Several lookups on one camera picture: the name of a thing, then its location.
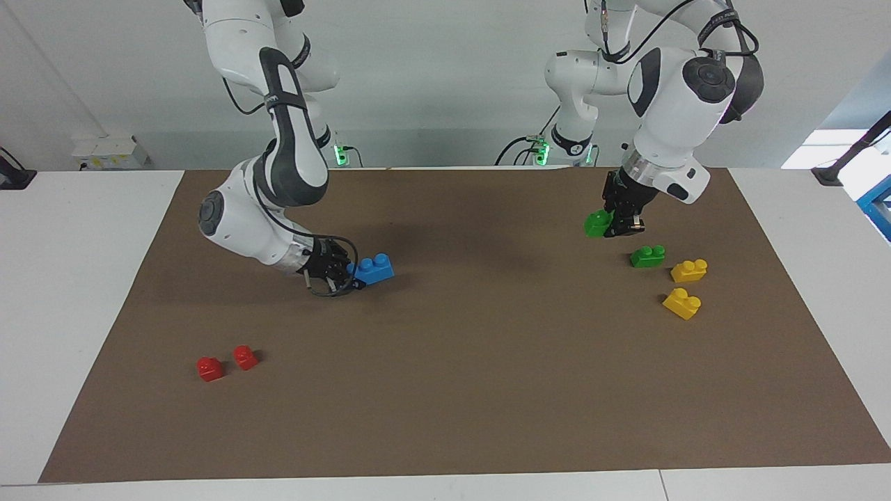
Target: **yellow toy block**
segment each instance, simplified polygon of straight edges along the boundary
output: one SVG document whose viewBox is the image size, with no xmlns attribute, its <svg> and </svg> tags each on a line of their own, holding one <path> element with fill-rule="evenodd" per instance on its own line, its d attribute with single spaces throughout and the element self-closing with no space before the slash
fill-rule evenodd
<svg viewBox="0 0 891 501">
<path fill-rule="evenodd" d="M 671 277 L 674 283 L 698 282 L 706 275 L 708 263 L 704 259 L 684 261 L 672 268 Z"/>
<path fill-rule="evenodd" d="M 696 312 L 699 311 L 699 307 L 702 306 L 702 301 L 695 296 L 687 294 L 685 289 L 678 287 L 671 291 L 671 294 L 668 294 L 668 297 L 662 302 L 662 305 L 674 311 L 680 318 L 690 320 L 696 315 Z"/>
</svg>

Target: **green toy block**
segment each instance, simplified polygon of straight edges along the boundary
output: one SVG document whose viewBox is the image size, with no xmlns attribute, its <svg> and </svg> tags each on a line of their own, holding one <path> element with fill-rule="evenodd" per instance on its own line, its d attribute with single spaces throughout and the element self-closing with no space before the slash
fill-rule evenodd
<svg viewBox="0 0 891 501">
<path fill-rule="evenodd" d="M 601 238 L 612 224 L 613 213 L 600 209 L 584 221 L 584 234 L 588 238 Z"/>
<path fill-rule="evenodd" d="M 666 248 L 661 245 L 650 247 L 644 245 L 631 255 L 631 264 L 636 268 L 652 268 L 662 264 L 666 260 Z"/>
</svg>

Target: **brown mat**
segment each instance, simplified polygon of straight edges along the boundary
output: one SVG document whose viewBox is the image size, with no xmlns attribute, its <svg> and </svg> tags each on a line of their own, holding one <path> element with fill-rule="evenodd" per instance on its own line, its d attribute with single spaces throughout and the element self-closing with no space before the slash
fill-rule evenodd
<svg viewBox="0 0 891 501">
<path fill-rule="evenodd" d="M 335 171 L 290 215 L 397 276 L 320 300 L 205 241 L 226 173 L 188 172 L 41 481 L 891 462 L 729 174 L 588 240 L 605 175 Z M 664 267 L 629 266 L 655 243 Z M 659 302 L 696 258 L 684 322 Z M 242 343 L 260 365 L 198 378 Z"/>
</svg>

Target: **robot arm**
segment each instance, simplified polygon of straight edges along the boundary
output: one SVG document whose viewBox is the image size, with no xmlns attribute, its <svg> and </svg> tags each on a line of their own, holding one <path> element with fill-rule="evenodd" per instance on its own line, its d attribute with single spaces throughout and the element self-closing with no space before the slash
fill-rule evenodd
<svg viewBox="0 0 891 501">
<path fill-rule="evenodd" d="M 692 30 L 699 50 L 660 47 L 641 58 L 637 51 L 626 55 L 627 33 L 638 6 Z M 748 30 L 729 1 L 591 0 L 586 28 L 600 50 L 589 53 L 589 62 L 582 64 L 577 63 L 584 58 L 570 58 L 560 78 L 549 79 L 549 85 L 558 83 L 551 87 L 560 96 L 561 110 L 551 132 L 552 150 L 566 151 L 560 148 L 561 143 L 569 144 L 563 140 L 565 131 L 575 134 L 570 141 L 583 145 L 590 143 L 584 134 L 593 131 L 594 121 L 584 120 L 565 88 L 590 85 L 578 101 L 592 107 L 595 95 L 627 92 L 642 124 L 622 168 L 610 173 L 603 198 L 605 209 L 615 211 L 607 236 L 639 233 L 644 230 L 643 206 L 658 193 L 685 203 L 702 194 L 709 175 L 693 158 L 693 150 L 718 123 L 740 119 L 751 108 L 764 87 L 763 75 L 743 37 Z M 549 69 L 559 67 L 560 59 L 566 59 L 563 54 L 552 58 Z M 577 163 L 584 148 L 566 152 L 570 163 Z"/>
<path fill-rule="evenodd" d="M 196 10 L 195 3 L 190 6 Z M 325 280 L 331 291 L 318 295 L 357 288 L 361 284 L 347 272 L 347 253 L 335 242 L 348 241 L 311 234 L 284 216 L 285 208 L 321 200 L 328 186 L 327 165 L 294 68 L 300 56 L 289 58 L 276 39 L 281 32 L 276 25 L 299 14 L 302 2 L 203 0 L 197 7 L 214 67 L 224 78 L 263 96 L 275 133 L 262 154 L 236 166 L 205 198 L 200 230 L 229 251 L 304 275 L 307 287 L 311 277 Z M 323 78 L 315 83 L 324 87 Z M 336 84 L 336 77 L 329 83 Z"/>
</svg>

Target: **red toy block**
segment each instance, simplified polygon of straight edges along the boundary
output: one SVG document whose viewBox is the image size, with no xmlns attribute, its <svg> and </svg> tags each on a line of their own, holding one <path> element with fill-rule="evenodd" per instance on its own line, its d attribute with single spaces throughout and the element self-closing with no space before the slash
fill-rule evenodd
<svg viewBox="0 0 891 501">
<path fill-rule="evenodd" d="M 259 360 L 257 360 L 254 352 L 251 351 L 250 346 L 246 344 L 242 344 L 240 347 L 236 348 L 232 355 L 235 357 L 235 363 L 238 364 L 238 367 L 241 367 L 241 370 L 243 371 L 247 371 L 254 365 L 259 364 Z"/>
<path fill-rule="evenodd" d="M 203 357 L 198 361 L 198 375 L 206 382 L 223 377 L 223 364 L 216 358 Z"/>
</svg>

